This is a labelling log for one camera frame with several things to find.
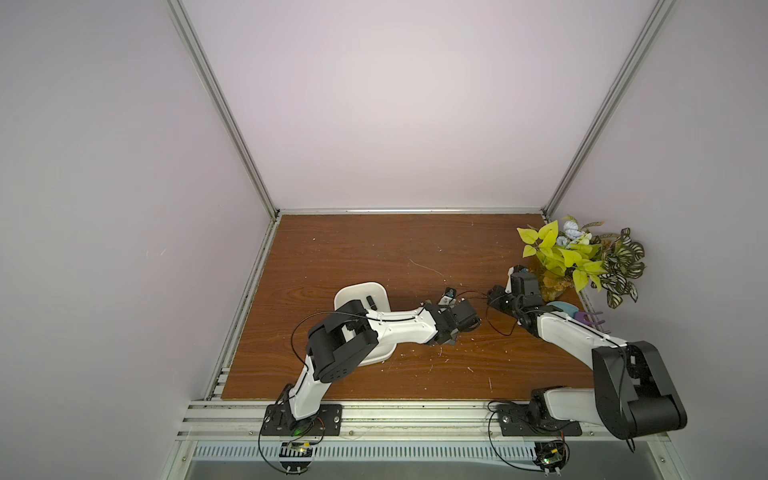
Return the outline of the white oval storage box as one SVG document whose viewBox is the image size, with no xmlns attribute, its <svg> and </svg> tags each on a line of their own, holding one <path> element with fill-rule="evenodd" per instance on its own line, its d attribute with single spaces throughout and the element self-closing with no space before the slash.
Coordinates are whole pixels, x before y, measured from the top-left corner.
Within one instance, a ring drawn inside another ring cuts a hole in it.
<svg viewBox="0 0 768 480">
<path fill-rule="evenodd" d="M 372 310 L 366 300 L 367 296 L 372 296 L 377 310 Z M 390 312 L 391 307 L 386 289 L 377 282 L 365 282 L 356 285 L 347 286 L 341 289 L 334 297 L 334 308 L 338 309 L 348 301 L 360 300 L 363 306 L 372 311 Z M 385 343 L 379 339 L 379 344 L 368 354 L 368 356 L 359 364 L 365 367 L 374 363 L 387 360 L 395 351 L 394 343 Z"/>
</svg>

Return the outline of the black grey usb drive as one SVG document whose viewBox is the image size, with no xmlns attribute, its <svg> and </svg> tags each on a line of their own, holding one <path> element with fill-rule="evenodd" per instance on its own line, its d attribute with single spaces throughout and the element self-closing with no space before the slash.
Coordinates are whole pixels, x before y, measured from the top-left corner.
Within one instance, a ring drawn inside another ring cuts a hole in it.
<svg viewBox="0 0 768 480">
<path fill-rule="evenodd" d="M 441 305 L 451 305 L 456 300 L 457 291 L 454 288 L 447 287 L 440 300 Z"/>
</svg>

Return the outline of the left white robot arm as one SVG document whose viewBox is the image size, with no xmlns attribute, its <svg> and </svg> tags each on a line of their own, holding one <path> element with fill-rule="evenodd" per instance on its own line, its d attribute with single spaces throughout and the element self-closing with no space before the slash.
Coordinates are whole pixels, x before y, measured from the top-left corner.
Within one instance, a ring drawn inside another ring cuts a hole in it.
<svg viewBox="0 0 768 480">
<path fill-rule="evenodd" d="M 290 413 L 297 421 L 314 416 L 332 383 L 385 361 L 400 344 L 454 344 L 480 323 L 467 300 L 396 312 L 370 310 L 363 301 L 350 300 L 309 330 L 302 373 L 287 394 Z"/>
</svg>

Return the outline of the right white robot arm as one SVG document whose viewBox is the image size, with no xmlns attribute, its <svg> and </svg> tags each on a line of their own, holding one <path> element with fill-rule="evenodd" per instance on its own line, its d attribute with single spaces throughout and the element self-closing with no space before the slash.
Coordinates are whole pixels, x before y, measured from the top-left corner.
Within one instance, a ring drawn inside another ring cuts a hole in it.
<svg viewBox="0 0 768 480">
<path fill-rule="evenodd" d="M 525 269 L 510 269 L 507 284 L 488 292 L 487 305 L 592 371 L 591 388 L 534 390 L 528 406 L 519 409 L 532 430 L 554 432 L 570 423 L 589 423 L 631 440 L 687 426 L 687 411 L 653 344 L 613 337 L 545 303 L 538 279 Z"/>
</svg>

